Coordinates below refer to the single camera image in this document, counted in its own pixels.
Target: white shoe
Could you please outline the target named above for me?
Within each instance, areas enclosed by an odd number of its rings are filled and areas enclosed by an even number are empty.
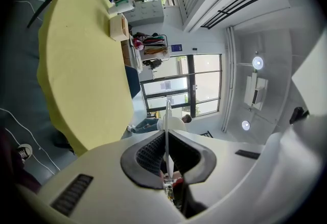
[[[129,131],[129,132],[132,132],[132,130],[134,129],[134,125],[129,125],[129,126],[127,126],[127,130]]]
[[[20,146],[18,146],[17,151],[21,156],[21,160],[23,161],[23,163],[25,163],[25,161],[29,159],[33,154],[32,147],[29,144],[21,144]]]

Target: wall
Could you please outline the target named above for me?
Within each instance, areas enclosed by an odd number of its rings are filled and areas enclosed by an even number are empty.
[[[194,33],[187,33],[182,30],[182,19],[177,6],[165,7],[163,9],[165,20],[163,23],[153,23],[145,26],[133,27],[133,33],[142,32],[145,34],[165,34],[168,44],[182,44],[183,51],[171,53],[174,55],[188,54],[223,54],[225,53],[225,30],[200,28]]]
[[[219,122],[222,119],[221,113],[214,113],[198,118],[193,118],[190,123],[186,124],[186,129],[190,133],[203,134],[209,131],[215,139],[237,141],[233,135],[223,133],[220,130]]]
[[[288,0],[259,0],[229,16],[222,22],[218,23],[215,27],[223,28],[235,26],[254,17],[286,8],[290,8]]]
[[[268,90],[262,111],[250,112],[243,102],[245,80],[251,67],[237,66],[237,88],[228,132],[238,141],[264,144],[273,132],[283,132],[289,126],[294,108],[305,103],[292,81],[319,38],[325,19],[314,0],[288,0],[289,9],[258,16],[234,27],[238,62],[250,63],[254,51],[259,51],[265,65],[259,77],[268,79]],[[251,128],[245,132],[241,122],[248,120]]]

